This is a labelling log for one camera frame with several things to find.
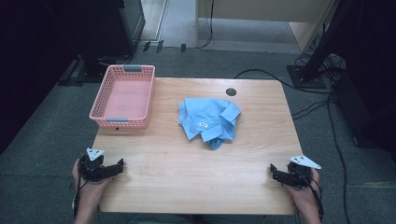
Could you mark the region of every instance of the person's right hand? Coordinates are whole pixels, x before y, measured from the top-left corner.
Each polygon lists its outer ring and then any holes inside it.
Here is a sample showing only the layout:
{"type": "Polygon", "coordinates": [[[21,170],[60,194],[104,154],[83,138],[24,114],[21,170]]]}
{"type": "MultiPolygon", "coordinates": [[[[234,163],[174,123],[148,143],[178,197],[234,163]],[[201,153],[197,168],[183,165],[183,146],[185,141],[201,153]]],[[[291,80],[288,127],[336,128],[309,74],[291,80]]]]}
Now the person's right hand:
{"type": "MultiPolygon", "coordinates": [[[[319,184],[319,173],[316,169],[311,168],[312,179],[319,184]]],[[[319,186],[314,181],[311,181],[312,188],[319,194],[319,186]]],[[[312,193],[312,190],[307,187],[304,189],[296,189],[290,186],[285,186],[289,191],[298,210],[303,214],[306,224],[320,223],[318,213],[318,203],[312,193]]]]}

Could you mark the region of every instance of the person's left hand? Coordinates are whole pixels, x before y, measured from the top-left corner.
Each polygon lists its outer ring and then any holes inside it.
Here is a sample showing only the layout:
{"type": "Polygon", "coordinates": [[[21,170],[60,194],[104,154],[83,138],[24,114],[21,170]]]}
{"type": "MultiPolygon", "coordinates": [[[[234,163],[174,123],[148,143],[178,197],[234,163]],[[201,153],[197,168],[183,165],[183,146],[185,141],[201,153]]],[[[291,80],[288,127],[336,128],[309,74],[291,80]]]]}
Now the person's left hand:
{"type": "MultiPolygon", "coordinates": [[[[75,190],[77,192],[78,187],[78,162],[79,159],[76,160],[72,175],[75,180],[75,190]]],[[[113,177],[106,178],[101,180],[98,183],[87,183],[84,178],[81,178],[80,186],[84,186],[79,191],[79,203],[78,203],[78,213],[76,217],[75,223],[91,223],[93,216],[95,214],[96,207],[99,205],[102,195],[105,192],[105,188],[111,182],[113,177]]]]}

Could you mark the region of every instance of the gray carpet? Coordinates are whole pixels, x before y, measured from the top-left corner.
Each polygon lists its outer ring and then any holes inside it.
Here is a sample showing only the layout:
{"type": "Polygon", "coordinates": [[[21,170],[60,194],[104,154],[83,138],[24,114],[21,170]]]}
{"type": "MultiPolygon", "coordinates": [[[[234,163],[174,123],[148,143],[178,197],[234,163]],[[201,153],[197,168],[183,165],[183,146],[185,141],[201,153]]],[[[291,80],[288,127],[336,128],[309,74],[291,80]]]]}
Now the gray carpet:
{"type": "MultiPolygon", "coordinates": [[[[160,53],[155,49],[139,51],[131,63],[155,65],[157,77],[234,78],[241,71],[260,68],[290,83],[286,65],[294,64],[298,56],[198,49],[180,53],[180,49],[165,48],[160,53]]],[[[273,79],[259,72],[240,78],[273,79]]],[[[85,148],[92,146],[98,130],[88,115],[99,86],[55,86],[0,156],[0,223],[73,222],[71,168],[85,148]]],[[[327,94],[295,91],[286,86],[284,90],[291,113],[327,99],[327,94]]],[[[394,223],[395,163],[385,150],[355,147],[353,134],[337,104],[331,105],[331,112],[346,161],[346,203],[351,223],[394,223]]],[[[304,154],[323,167],[319,171],[323,223],[346,223],[343,168],[326,107],[295,120],[295,127],[304,154]]],[[[102,223],[123,223],[125,214],[104,213],[103,219],[102,223]]],[[[267,216],[265,223],[294,223],[294,216],[267,216]]]]}

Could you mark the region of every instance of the floor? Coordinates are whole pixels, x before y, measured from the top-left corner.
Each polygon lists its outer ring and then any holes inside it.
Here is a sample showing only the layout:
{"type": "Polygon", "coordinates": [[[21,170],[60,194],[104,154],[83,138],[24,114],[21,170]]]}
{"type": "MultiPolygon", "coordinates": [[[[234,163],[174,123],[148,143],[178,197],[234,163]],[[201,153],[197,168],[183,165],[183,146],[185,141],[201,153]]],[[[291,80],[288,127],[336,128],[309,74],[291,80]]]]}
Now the floor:
{"type": "MultiPolygon", "coordinates": [[[[195,44],[195,0],[142,0],[147,24],[142,42],[163,40],[165,47],[203,46],[210,37],[210,19],[199,20],[195,44]]],[[[288,22],[212,21],[212,40],[205,49],[301,53],[288,22]]]]}

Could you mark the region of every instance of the blue cloth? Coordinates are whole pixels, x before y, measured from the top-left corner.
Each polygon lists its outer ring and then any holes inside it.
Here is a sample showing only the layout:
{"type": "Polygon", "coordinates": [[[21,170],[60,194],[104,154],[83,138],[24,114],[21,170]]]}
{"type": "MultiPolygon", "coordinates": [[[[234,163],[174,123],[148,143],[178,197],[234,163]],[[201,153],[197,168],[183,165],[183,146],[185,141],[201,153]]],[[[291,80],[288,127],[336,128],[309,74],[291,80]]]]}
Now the blue cloth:
{"type": "Polygon", "coordinates": [[[178,106],[178,123],[191,140],[200,134],[212,149],[224,140],[233,140],[238,106],[227,100],[214,98],[186,98],[178,106]]]}

